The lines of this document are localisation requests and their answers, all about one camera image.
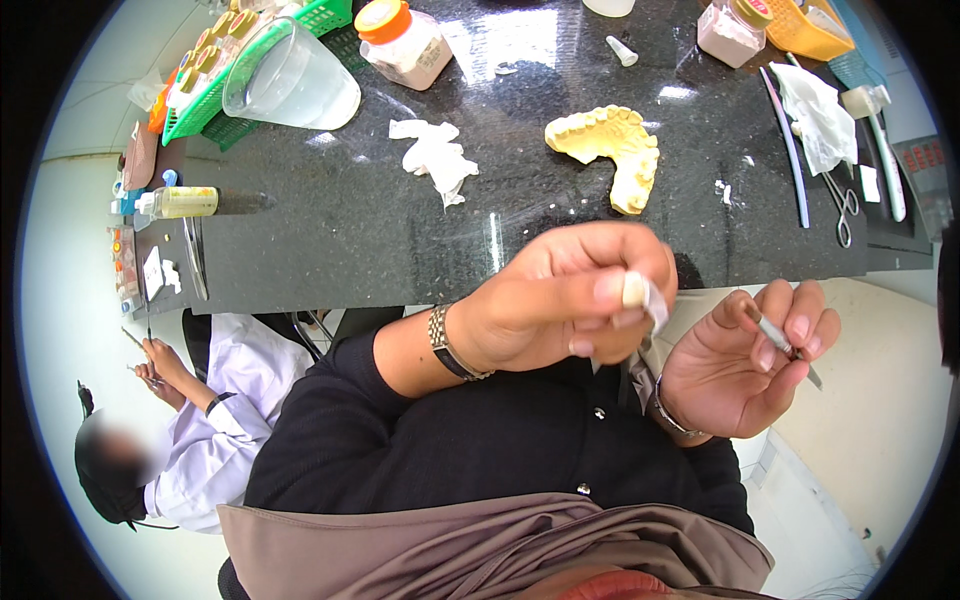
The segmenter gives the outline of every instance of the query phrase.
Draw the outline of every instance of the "blue basket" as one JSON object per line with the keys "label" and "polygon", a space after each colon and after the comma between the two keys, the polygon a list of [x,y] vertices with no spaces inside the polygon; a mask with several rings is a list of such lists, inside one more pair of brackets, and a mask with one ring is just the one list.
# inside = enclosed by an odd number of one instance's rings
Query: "blue basket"
{"label": "blue basket", "polygon": [[846,0],[830,0],[837,16],[843,21],[847,33],[850,34],[855,49],[830,60],[827,64],[837,79],[850,89],[861,85],[887,85],[887,78],[883,74],[883,62],[877,53],[867,30],[863,28],[856,12],[850,8]]}

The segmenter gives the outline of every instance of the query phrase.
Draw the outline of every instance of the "clear plastic cup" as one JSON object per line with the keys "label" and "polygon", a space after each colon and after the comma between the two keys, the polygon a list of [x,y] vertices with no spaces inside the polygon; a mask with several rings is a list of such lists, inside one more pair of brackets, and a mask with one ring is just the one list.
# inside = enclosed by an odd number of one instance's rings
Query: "clear plastic cup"
{"label": "clear plastic cup", "polygon": [[626,16],[634,9],[635,0],[584,0],[584,5],[604,16]]}
{"label": "clear plastic cup", "polygon": [[231,117],[335,130],[360,106],[360,86],[313,34],[284,16],[244,45],[227,74],[223,102]]}

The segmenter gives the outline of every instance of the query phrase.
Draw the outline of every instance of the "human hand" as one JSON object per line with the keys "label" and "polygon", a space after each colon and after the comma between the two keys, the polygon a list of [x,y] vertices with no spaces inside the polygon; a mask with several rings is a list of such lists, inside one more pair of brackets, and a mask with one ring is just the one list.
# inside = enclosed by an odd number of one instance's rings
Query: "human hand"
{"label": "human hand", "polygon": [[604,221],[551,229],[450,306],[447,338],[483,372],[530,371],[570,355],[618,363],[653,323],[635,298],[637,273],[672,309],[673,253],[648,227]]}
{"label": "human hand", "polygon": [[137,377],[143,379],[143,382],[147,384],[147,389],[153,392],[154,396],[169,404],[175,411],[179,411],[183,403],[186,402],[186,396],[181,394],[177,388],[158,378],[152,365],[137,365],[133,372],[136,373]]}
{"label": "human hand", "polygon": [[[660,400],[680,425],[726,438],[750,438],[793,402],[809,363],[840,336],[840,316],[824,308],[816,281],[796,290],[778,279],[755,298],[735,290],[674,346],[663,365]],[[747,315],[758,308],[804,360],[790,361]]]}
{"label": "human hand", "polygon": [[185,377],[192,376],[174,349],[157,338],[144,339],[143,350],[150,357],[152,371],[160,378],[177,385]]}

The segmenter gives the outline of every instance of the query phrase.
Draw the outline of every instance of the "yellow dental cast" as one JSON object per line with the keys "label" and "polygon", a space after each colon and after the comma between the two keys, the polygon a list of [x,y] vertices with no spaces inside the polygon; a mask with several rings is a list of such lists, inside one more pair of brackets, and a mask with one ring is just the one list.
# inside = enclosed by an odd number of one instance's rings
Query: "yellow dental cast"
{"label": "yellow dental cast", "polygon": [[643,129],[635,110],[617,105],[577,112],[551,121],[546,145],[587,164],[609,156],[616,164],[610,203],[623,214],[638,215],[647,205],[657,171],[657,137]]}

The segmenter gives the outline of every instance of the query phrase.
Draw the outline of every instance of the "lab coat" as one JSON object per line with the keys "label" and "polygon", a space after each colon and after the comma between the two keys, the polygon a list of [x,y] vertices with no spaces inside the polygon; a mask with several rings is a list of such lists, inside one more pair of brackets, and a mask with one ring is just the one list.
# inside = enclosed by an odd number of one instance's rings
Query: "lab coat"
{"label": "lab coat", "polygon": [[167,427],[169,458],[147,484],[149,516],[184,529],[220,534],[218,504],[240,506],[253,459],[273,433],[283,399],[313,358],[250,315],[213,315],[206,385],[233,393],[210,410],[192,402]]}

